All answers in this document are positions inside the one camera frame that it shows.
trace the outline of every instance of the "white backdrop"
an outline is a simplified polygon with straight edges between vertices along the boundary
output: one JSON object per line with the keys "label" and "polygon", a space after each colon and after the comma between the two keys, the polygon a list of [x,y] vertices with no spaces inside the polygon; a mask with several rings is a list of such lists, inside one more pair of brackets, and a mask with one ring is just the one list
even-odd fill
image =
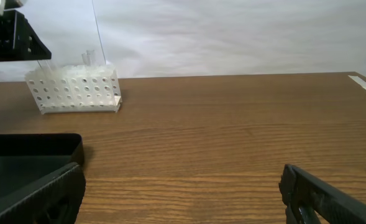
{"label": "white backdrop", "polygon": [[[119,77],[343,72],[366,75],[366,0],[94,0]],[[21,9],[59,64],[100,43],[90,0]],[[0,63],[0,81],[35,62]]]}

